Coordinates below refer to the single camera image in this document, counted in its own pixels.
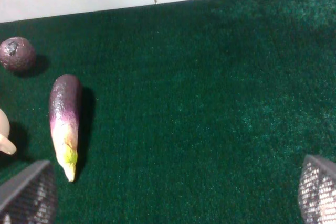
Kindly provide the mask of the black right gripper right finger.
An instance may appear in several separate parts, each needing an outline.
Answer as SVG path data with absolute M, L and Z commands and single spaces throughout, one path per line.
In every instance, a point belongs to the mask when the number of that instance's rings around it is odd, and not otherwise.
M 298 187 L 298 205 L 306 224 L 335 224 L 335 163 L 306 155 Z

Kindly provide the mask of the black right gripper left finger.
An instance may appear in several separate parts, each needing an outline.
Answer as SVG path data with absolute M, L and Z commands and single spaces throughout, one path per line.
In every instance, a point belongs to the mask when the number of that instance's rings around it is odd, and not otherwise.
M 57 189 L 50 161 L 36 161 L 1 185 L 1 223 L 54 223 Z

